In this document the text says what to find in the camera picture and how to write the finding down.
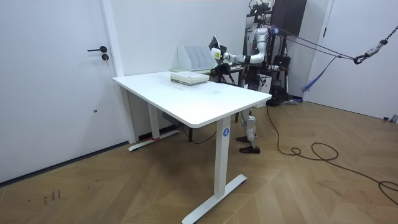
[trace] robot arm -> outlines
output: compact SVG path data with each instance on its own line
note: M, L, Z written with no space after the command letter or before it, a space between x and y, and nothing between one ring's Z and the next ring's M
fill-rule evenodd
M260 64L264 61L267 51L267 36L268 29L265 27L260 27L254 30L254 35L257 40L257 48L259 49L259 53L256 55L233 55L226 51L226 47L220 46L218 43L218 39L216 39L217 44L213 44L211 48L211 53L217 60L227 60L233 63L243 63L243 64Z

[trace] cable on floor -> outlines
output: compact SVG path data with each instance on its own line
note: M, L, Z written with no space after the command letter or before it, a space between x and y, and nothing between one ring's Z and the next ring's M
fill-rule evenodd
M366 178L368 178L368 179L370 179L370 180L376 182L376 183L379 185L380 191L381 191L388 199L390 199L391 202L394 202L394 204L398 205L398 203L397 203L394 199L392 199L390 196L388 196L388 194L386 194L386 192L385 192L385 191L383 190L383 188L382 188L382 187L386 187L386 188L388 188L388 189L390 189L390 190L393 190L393 191L398 192L398 184L393 183L393 182L389 182L389 181L384 181L384 180L378 181L378 180L376 180L376 179L374 179L374 178L372 178L372 177L370 177L370 176L368 176L368 175L362 174L362 173L360 173L360 172L358 172L358 171L351 170L351 169L349 169L349 168L345 168L345 167L342 167L342 166L339 166L339 165L337 165L337 164L334 164L334 163L330 162L330 161L332 161L332 160L334 160L334 159L337 159L337 157L339 156L339 153L338 153L338 151L337 151L335 148L333 148L333 147L331 147L331 146L329 146L329 145L327 145L327 144L325 144L325 143L315 142L315 143L313 143L313 144L311 145L311 150L312 150L312 152L313 152L318 158L311 158L311 157L307 157L307 156L301 155L302 151L301 151L301 149L299 149L299 148L297 148L297 147L293 147L293 148L291 149L291 151L292 151L293 153L286 153L286 152L283 152L282 150L280 150L280 148L279 148L280 135L279 135L278 129L275 127L274 123L273 123L272 120L271 120L271 117L269 116L269 106L267 106L267 114L268 114L268 118L269 118L269 121L271 122L272 127L274 127L274 129L275 129L275 131L276 131L276 133L277 133L277 135L278 135L277 148L278 148L278 151L279 151L280 153L285 154L285 155L287 155L287 156L300 156L301 158L309 159L309 160L312 160L312 161L325 161L325 162L327 162L327 163L329 163L329 164L331 164L331 165L333 165L333 166L335 166L335 167L339 167L340 169L344 169L344 170L347 170L347 171L350 171L350 172L354 172L355 174L359 174L359 175L361 175L361 176L363 176L363 177L366 177ZM326 146L326 147L328 147L329 149L331 149L332 151L334 151L334 152L336 153L336 155L335 155L334 157L332 157L332 158L325 159L325 158L323 158L322 156L320 156L319 154L317 154L317 152L314 150L314 146L316 146L316 145L318 145L318 146Z
M184 127L185 127L185 126L183 125L183 126L182 126L182 131L184 131L185 135L189 138L189 135L185 132ZM216 131L212 136L210 136L208 139L206 139L206 140L204 140L204 141L195 142L194 140L192 140L192 142L195 143L195 144L203 144L203 143L209 141L212 137L214 137L214 136L216 135L216 133L217 133L217 131Z

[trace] white desk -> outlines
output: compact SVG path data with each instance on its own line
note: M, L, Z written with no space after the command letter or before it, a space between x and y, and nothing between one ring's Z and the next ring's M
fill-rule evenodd
M170 73L159 72L113 79L128 91L146 100L149 105L153 138L130 147L130 151L178 133L172 131L160 136L157 109L191 128L200 128L217 121L214 196L182 220L183 224L192 224L247 179L239 175L226 184L231 115L269 100L271 95L213 82L186 86L171 82Z

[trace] door handle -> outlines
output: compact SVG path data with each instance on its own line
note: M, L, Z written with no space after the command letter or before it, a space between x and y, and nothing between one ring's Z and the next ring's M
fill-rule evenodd
M101 46L99 49L93 49L93 50L87 50L88 52L93 52L93 51L100 51L102 53L106 53L108 49L105 46Z

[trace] black box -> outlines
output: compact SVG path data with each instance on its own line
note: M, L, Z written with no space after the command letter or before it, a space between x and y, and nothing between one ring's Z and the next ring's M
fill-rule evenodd
M271 24L299 35L307 0L275 0ZM280 31L281 35L290 35Z

